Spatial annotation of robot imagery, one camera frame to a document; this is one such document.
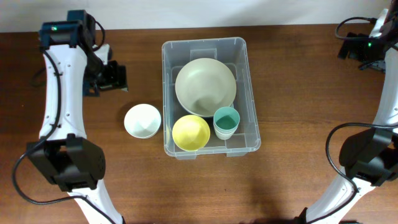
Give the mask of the white bowl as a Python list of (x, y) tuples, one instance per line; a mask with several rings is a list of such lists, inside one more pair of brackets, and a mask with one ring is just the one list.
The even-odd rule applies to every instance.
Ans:
[(149, 104), (133, 106), (124, 117), (125, 130), (133, 137), (148, 139), (154, 136), (161, 125), (159, 110)]

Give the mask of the beige plate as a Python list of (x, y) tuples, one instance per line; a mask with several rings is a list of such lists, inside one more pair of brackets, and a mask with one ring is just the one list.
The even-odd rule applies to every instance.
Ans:
[(175, 81), (178, 102), (189, 113), (204, 118), (216, 110), (231, 106), (237, 85), (232, 71), (212, 58), (198, 58), (179, 71)]

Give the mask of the yellow bowl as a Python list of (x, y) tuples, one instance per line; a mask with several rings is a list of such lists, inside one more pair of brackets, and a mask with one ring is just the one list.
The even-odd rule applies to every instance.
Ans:
[(174, 143), (184, 151), (197, 151), (210, 139), (210, 127), (201, 117), (186, 115), (178, 119), (172, 129)]

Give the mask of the mint green cup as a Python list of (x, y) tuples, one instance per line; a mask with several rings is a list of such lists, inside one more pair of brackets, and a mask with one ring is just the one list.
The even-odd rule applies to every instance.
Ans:
[(213, 121), (215, 126), (220, 129), (232, 130), (238, 127), (240, 114), (232, 107), (222, 107), (215, 112)]

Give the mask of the cream cup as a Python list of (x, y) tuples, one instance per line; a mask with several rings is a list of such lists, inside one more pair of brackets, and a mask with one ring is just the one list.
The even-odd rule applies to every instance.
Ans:
[(221, 139), (221, 140), (230, 139), (230, 138), (233, 136), (233, 134), (234, 134), (234, 133), (227, 133), (227, 134), (225, 134), (225, 133), (216, 132), (216, 136), (217, 136), (219, 139)]

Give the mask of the grey cup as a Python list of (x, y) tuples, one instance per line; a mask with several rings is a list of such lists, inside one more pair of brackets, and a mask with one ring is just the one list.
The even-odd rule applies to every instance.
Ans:
[(235, 126), (235, 127), (232, 128), (232, 129), (222, 129), (222, 128), (218, 127), (218, 126), (214, 126), (214, 129), (215, 129), (215, 131), (216, 131), (217, 133), (224, 134), (224, 135), (233, 134), (233, 133), (237, 130), (237, 128), (238, 128), (238, 127)]

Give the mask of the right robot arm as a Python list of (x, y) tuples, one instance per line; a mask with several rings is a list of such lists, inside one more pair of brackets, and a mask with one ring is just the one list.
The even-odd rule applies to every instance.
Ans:
[[(325, 143), (326, 158), (337, 176), (313, 205), (304, 208), (294, 223), (342, 223), (358, 200), (397, 178), (397, 0), (379, 17), (367, 17), (373, 24), (370, 34), (348, 33), (335, 37), (343, 41), (339, 58), (359, 61), (360, 70), (371, 68), (385, 74), (376, 117), (371, 124), (344, 123), (333, 128)], [(337, 130), (360, 127), (343, 143), (339, 163), (330, 156), (330, 141)]]

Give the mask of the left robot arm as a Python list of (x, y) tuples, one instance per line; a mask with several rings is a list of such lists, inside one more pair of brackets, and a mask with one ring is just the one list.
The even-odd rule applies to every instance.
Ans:
[(46, 22), (39, 32), (47, 74), (44, 121), (25, 156), (68, 199), (76, 200), (90, 223), (123, 223), (104, 184), (102, 148), (87, 139), (83, 97), (127, 90), (126, 68), (112, 59), (108, 44), (97, 44), (99, 23), (84, 10), (65, 21)]

